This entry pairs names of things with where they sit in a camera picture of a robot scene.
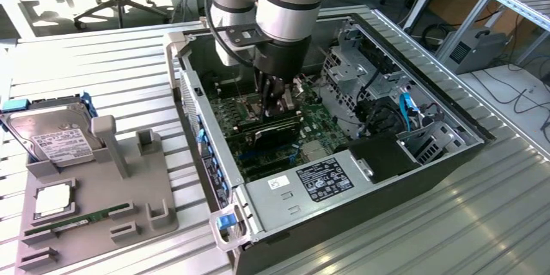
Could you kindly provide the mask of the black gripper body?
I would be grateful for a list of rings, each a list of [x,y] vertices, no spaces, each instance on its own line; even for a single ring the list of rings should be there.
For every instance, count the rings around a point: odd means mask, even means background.
[[[257,44],[255,68],[283,82],[291,82],[302,70],[310,42],[311,36],[294,42],[273,40]]]

